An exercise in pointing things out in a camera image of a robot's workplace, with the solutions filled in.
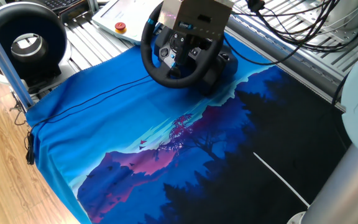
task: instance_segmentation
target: wooden floor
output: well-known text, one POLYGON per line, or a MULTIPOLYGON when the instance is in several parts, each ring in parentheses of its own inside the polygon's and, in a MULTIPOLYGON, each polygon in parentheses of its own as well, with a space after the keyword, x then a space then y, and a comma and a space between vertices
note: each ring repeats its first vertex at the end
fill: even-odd
MULTIPOLYGON (((52 192, 36 166, 25 160, 27 124, 16 126, 15 101, 0 84, 0 224, 78 223, 52 192)), ((25 120, 21 114, 18 123, 25 120)))

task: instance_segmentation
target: emergency stop button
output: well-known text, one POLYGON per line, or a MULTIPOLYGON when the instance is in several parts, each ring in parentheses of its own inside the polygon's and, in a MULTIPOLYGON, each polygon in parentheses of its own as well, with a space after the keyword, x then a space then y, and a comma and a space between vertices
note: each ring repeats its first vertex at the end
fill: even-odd
POLYGON ((117 22, 116 25, 115 25, 115 28, 116 28, 116 32, 117 33, 120 33, 120 34, 123 34, 126 32, 127 26, 125 25, 125 23, 123 22, 117 22))

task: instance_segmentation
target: gray cylinder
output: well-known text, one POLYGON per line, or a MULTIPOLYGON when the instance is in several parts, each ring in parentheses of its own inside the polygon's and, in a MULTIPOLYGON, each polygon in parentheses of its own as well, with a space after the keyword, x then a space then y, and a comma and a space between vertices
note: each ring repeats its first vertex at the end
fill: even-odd
POLYGON ((352 145, 301 224, 358 224, 358 149, 352 145))

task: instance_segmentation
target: black steering wheel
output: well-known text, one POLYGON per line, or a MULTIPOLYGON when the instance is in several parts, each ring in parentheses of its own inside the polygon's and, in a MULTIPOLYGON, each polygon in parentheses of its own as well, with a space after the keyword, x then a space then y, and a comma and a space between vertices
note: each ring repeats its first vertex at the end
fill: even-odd
MULTIPOLYGON (((142 61, 147 73, 157 83, 169 88, 186 88, 200 81, 206 75, 207 71, 211 68, 212 64, 215 62, 216 57, 218 56, 219 51, 223 46, 223 38, 220 38, 220 40, 212 41, 211 46, 209 47, 208 50, 202 50, 203 53, 202 57, 198 59, 196 68, 192 74, 183 78, 172 78, 171 75, 173 75, 174 73, 173 71, 173 68, 175 67, 174 64, 170 64, 170 63, 166 63, 165 61, 162 61, 161 66, 157 68, 152 61, 151 42, 153 38, 155 25, 160 15, 162 4, 163 3, 161 2, 154 9, 154 11, 151 13, 149 17, 149 20, 146 22, 146 25, 144 26, 142 41, 140 43, 142 61)), ((170 52, 172 52, 172 49, 169 44, 167 45, 167 49, 168 49, 167 58, 169 58, 170 52)))

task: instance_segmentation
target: cable bundle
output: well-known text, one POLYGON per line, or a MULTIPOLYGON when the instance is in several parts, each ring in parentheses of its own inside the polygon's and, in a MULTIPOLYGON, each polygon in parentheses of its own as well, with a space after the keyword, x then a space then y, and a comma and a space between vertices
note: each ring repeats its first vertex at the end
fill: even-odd
POLYGON ((326 52, 326 53, 337 52, 339 50, 344 49, 345 47, 347 47, 349 44, 353 43, 358 38, 358 32, 357 32, 352 40, 350 40, 349 42, 347 42, 345 44, 339 44, 337 46, 323 46, 323 45, 308 44, 308 42, 311 39, 313 39, 317 35, 321 34, 320 30, 323 27, 324 23, 327 21, 329 13, 332 12, 332 10, 335 8, 335 6, 339 3, 340 0, 323 0, 323 3, 321 3, 320 5, 318 5, 316 7, 312 7, 311 9, 308 9, 308 10, 305 10, 305 11, 300 11, 300 12, 289 13, 289 14, 279 14, 279 15, 276 15, 270 9, 264 8, 264 4, 261 4, 262 6, 260 8, 258 8, 258 10, 255 10, 255 1, 249 1, 249 0, 246 0, 246 1, 248 2, 248 4, 252 4, 252 5, 248 5, 248 7, 250 9, 252 9, 252 11, 255 11, 255 14, 236 13, 236 12, 233 12, 232 14, 258 17, 265 24, 265 26, 272 33, 274 33, 280 40, 282 40, 282 41, 284 41, 284 42, 286 42, 288 44, 292 44, 292 45, 297 46, 296 49, 293 52, 291 52, 288 56, 286 56, 285 58, 283 58, 281 60, 278 60, 276 62, 271 62, 271 63, 259 63, 259 62, 249 60, 248 58, 245 58, 238 51, 236 51, 231 46, 231 44, 227 41, 227 39, 224 37, 224 39, 225 39, 226 43, 228 44, 228 46, 230 46, 230 48, 236 54, 238 54, 238 56, 240 56, 241 58, 243 58, 244 60, 246 60, 248 62, 255 63, 257 65, 275 65, 275 64, 278 64, 278 63, 282 63, 286 59, 288 59, 292 55, 294 55, 296 53, 296 51, 298 51, 301 47, 304 48, 304 49, 314 51, 314 52, 326 52), (266 9, 266 10, 270 11, 272 13, 272 15, 261 15, 261 13, 259 12, 259 10, 261 10, 261 9, 266 9), (281 21, 279 19, 280 16, 294 16, 294 15, 297 15, 297 14, 302 14, 302 13, 305 13, 305 12, 314 11, 316 9, 320 9, 320 13, 319 13, 318 17, 316 18, 315 22, 312 25, 310 25, 310 26, 308 26, 308 27, 306 27, 306 28, 304 28, 302 30, 295 31, 295 32, 289 32, 287 30, 287 28, 281 23, 281 21), (269 24, 269 22, 266 21, 266 19, 265 19, 266 17, 275 17, 278 20, 278 22, 280 23, 280 25, 283 27, 284 31, 280 31, 280 30, 277 30, 276 28, 272 27, 269 24), (301 39, 296 39, 296 38, 294 38, 294 35, 302 36, 302 38, 301 39))

